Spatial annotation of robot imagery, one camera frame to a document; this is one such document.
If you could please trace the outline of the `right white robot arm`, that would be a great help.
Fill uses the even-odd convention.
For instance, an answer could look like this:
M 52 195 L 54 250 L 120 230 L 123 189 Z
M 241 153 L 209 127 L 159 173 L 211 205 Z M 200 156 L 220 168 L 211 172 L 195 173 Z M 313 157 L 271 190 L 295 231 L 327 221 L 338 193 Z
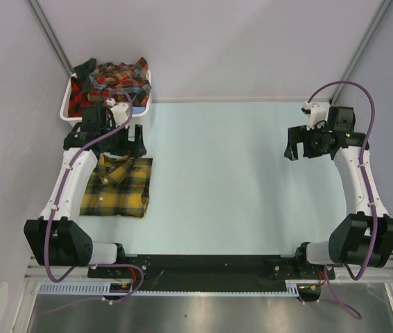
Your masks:
M 357 265 L 382 268 L 393 252 L 393 218 L 374 184 L 369 145 L 365 133 L 355 130 L 353 108 L 330 107 L 306 102 L 306 124 L 288 129 L 285 158 L 298 159 L 298 144 L 309 159 L 330 156 L 340 175 L 347 215 L 328 240 L 303 243 L 294 261 L 301 278 L 311 278 L 321 266 Z

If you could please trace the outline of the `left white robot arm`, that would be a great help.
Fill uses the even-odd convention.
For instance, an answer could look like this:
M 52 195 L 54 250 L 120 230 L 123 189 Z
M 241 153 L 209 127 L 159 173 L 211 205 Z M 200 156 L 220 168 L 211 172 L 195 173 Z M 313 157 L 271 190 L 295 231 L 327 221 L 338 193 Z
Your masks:
M 115 278 L 127 271 L 122 245 L 93 241 L 78 220 L 87 183 L 102 154 L 146 154 L 142 127 L 137 125 L 134 136 L 129 135 L 132 114 L 131 105 L 124 110 L 87 106 L 65 137 L 62 166 L 49 201 L 38 218 L 24 225 L 24 235 L 40 266 L 103 264 Z

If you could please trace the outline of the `red brown plaid shirt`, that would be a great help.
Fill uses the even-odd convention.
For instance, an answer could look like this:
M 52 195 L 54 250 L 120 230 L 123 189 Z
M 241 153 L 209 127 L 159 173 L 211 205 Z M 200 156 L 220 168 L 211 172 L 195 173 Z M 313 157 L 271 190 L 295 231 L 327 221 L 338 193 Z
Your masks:
M 102 104 L 108 98 L 126 103 L 128 100 L 123 93 L 126 92 L 134 107 L 146 107 L 152 89 L 147 73 L 148 63 L 144 58 L 133 64 L 108 62 L 98 65 L 89 75 L 91 88 L 87 98 L 94 104 Z

